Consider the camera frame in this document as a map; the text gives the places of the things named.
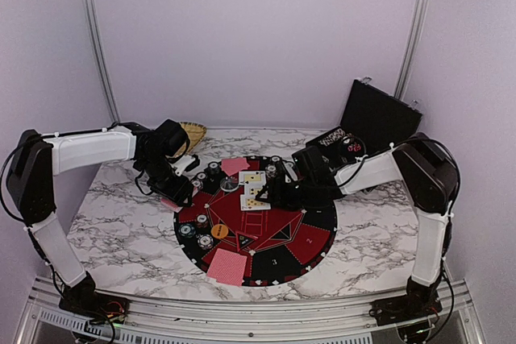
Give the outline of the orange round blind button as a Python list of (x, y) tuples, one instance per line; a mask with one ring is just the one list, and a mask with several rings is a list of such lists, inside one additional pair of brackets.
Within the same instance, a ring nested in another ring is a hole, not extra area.
[(211, 228), (211, 235), (216, 239), (224, 239), (229, 234), (227, 225), (219, 223)]

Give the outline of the clear round dealer button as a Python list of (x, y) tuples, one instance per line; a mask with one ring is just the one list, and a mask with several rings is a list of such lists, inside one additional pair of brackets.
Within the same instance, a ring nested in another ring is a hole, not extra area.
[(239, 188), (239, 179), (234, 176), (227, 176), (220, 181), (220, 189), (225, 193), (232, 193)]

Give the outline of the black triangular button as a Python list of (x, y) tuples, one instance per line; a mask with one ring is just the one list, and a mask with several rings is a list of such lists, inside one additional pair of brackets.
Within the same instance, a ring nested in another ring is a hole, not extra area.
[(235, 234), (235, 243), (237, 251), (242, 251), (245, 247), (253, 244), (256, 241), (256, 237), (253, 235), (245, 234), (237, 231)]

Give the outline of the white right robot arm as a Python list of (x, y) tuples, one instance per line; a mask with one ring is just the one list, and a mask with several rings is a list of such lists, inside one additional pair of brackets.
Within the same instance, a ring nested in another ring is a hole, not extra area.
[(315, 146), (293, 153), (292, 158), (293, 168), (276, 164), (275, 176), (256, 194), (258, 201), (298, 209), (398, 182), (418, 221), (410, 282), (429, 288), (440, 281), (461, 184), (458, 164), (440, 141), (418, 132), (375, 155), (362, 151), (354, 163), (337, 168)]

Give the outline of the small orange black chip pile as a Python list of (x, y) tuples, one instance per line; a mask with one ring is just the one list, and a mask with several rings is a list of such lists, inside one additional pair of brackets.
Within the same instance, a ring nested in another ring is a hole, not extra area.
[(201, 213), (196, 217), (196, 226), (198, 228), (206, 228), (209, 225), (209, 218), (206, 214)]

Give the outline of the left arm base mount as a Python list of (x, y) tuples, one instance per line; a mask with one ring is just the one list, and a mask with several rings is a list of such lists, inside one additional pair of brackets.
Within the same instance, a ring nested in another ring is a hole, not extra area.
[(59, 307), (67, 312), (91, 317), (95, 323), (123, 323), (129, 304), (127, 298), (98, 292), (93, 277), (86, 272), (85, 278), (77, 285), (64, 286)]

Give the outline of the dealt red card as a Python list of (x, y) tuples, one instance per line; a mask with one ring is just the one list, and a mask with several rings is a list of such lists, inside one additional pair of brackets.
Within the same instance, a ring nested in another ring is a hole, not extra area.
[(211, 261), (207, 276), (217, 280), (219, 283), (229, 284), (230, 269), (228, 264), (231, 261), (231, 257), (235, 254), (232, 251), (218, 249)]
[(244, 255), (235, 254), (231, 257), (231, 261), (228, 264), (230, 269), (230, 282), (229, 284), (240, 286), (243, 282), (243, 276), (248, 258)]
[(237, 172), (247, 170), (249, 163), (245, 157), (229, 158), (221, 161), (221, 169), (228, 176), (233, 176)]

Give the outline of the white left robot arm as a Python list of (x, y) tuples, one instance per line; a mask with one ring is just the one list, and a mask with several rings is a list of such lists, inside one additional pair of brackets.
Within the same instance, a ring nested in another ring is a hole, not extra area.
[(2, 166), (2, 181), (21, 222), (44, 262), (73, 288), (72, 305), (86, 316), (102, 308), (102, 298), (81, 284), (88, 273), (68, 240), (59, 214), (56, 190), (63, 176), (110, 162), (130, 161), (138, 177), (146, 177), (148, 194), (190, 206), (194, 186), (187, 173), (199, 165), (188, 153), (189, 135), (179, 122), (165, 120), (152, 129), (121, 122), (87, 131), (21, 134)]

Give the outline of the red playing card deck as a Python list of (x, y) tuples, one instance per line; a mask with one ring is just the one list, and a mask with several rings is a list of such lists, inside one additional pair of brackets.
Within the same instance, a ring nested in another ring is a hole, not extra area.
[(173, 203), (172, 201), (170, 201), (169, 199), (166, 199), (166, 198), (161, 198), (160, 199), (161, 203), (165, 206), (167, 206), (169, 209), (171, 209), (174, 213), (178, 213), (182, 210), (182, 208), (178, 205), (176, 205), (175, 203)]

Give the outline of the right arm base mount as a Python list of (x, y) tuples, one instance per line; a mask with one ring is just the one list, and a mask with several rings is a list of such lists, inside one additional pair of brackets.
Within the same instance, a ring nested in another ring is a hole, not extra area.
[(441, 279), (442, 276), (439, 275), (434, 283), (425, 286), (410, 277), (404, 295), (373, 301), (369, 316), (379, 326), (383, 326), (440, 313), (443, 307), (438, 300), (437, 287)]

